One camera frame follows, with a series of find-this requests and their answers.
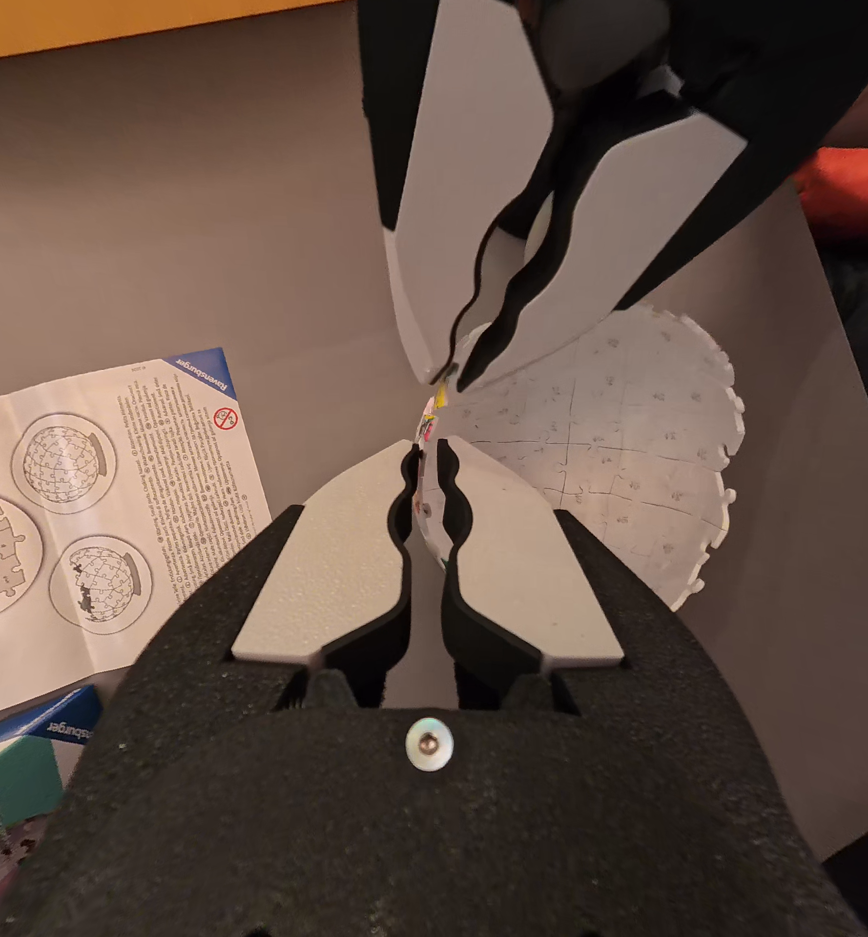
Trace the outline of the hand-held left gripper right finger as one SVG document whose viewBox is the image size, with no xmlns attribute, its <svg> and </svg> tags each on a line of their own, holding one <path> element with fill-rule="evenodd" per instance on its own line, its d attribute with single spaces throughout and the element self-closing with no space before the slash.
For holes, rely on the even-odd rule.
<svg viewBox="0 0 868 937">
<path fill-rule="evenodd" d="M 618 666 L 624 652 L 560 521 L 533 486 L 459 437 L 437 444 L 451 541 L 440 622 L 497 696 L 521 676 Z"/>
</svg>

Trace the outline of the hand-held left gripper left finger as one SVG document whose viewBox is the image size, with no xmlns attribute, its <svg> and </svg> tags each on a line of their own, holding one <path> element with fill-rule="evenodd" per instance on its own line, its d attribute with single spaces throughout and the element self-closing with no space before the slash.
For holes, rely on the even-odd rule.
<svg viewBox="0 0 868 937">
<path fill-rule="evenodd" d="M 414 445 L 402 439 L 335 476 L 302 506 L 231 646 L 240 661 L 384 684 L 412 624 Z"/>
</svg>

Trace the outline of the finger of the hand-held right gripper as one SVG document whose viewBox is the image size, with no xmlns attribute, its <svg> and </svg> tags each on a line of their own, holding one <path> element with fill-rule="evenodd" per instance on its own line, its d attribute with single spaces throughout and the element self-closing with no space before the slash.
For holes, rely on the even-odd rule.
<svg viewBox="0 0 868 937">
<path fill-rule="evenodd" d="M 523 265 L 456 375 L 478 390 L 603 322 L 708 196 L 746 140 L 672 96 L 635 102 L 574 149 Z"/>
<path fill-rule="evenodd" d="M 515 4 L 440 2 L 394 227 L 383 229 L 393 311 L 416 380 L 450 368 L 458 324 L 483 284 L 498 285 L 543 241 L 550 200 L 526 239 L 498 232 L 553 125 Z"/>
</svg>

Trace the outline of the colourful puzzle ball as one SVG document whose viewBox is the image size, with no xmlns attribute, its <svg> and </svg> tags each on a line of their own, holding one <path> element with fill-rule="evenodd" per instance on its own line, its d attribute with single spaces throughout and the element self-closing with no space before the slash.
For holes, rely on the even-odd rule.
<svg viewBox="0 0 868 937">
<path fill-rule="evenodd" d="M 442 565 L 437 441 L 459 436 L 568 510 L 672 611 L 703 588 L 736 498 L 722 471 L 744 439 L 733 365 L 709 333 L 640 303 L 477 390 L 458 392 L 458 375 L 454 365 L 439 382 L 418 427 L 415 513 Z"/>
</svg>

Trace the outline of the teal puzzle box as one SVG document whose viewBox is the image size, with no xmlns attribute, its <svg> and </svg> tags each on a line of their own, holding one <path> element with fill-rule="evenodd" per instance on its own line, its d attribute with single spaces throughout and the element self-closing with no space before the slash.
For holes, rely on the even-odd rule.
<svg viewBox="0 0 868 937">
<path fill-rule="evenodd" d="M 39 846 L 102 711 L 85 685 L 0 722 L 0 896 Z"/>
</svg>

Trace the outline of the orange black bag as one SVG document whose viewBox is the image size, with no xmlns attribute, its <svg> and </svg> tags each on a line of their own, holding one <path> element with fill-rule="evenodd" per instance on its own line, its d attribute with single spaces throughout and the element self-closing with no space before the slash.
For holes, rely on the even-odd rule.
<svg viewBox="0 0 868 937">
<path fill-rule="evenodd" d="M 868 249 L 868 148 L 821 148 L 793 182 L 817 245 Z"/>
</svg>

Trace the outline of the white instruction leaflet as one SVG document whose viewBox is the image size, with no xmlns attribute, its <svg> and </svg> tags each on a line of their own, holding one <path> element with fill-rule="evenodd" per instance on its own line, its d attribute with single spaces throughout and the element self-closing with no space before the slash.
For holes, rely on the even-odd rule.
<svg viewBox="0 0 868 937">
<path fill-rule="evenodd" d="M 218 347 L 0 395 L 0 712 L 130 666 L 270 521 Z"/>
</svg>

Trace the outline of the yellow plastic bin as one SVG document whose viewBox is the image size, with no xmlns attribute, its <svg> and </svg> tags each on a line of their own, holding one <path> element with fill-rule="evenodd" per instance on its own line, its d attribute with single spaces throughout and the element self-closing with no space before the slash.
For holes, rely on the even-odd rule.
<svg viewBox="0 0 868 937">
<path fill-rule="evenodd" d="M 0 1 L 0 58 L 320 5 L 321 1 Z"/>
</svg>

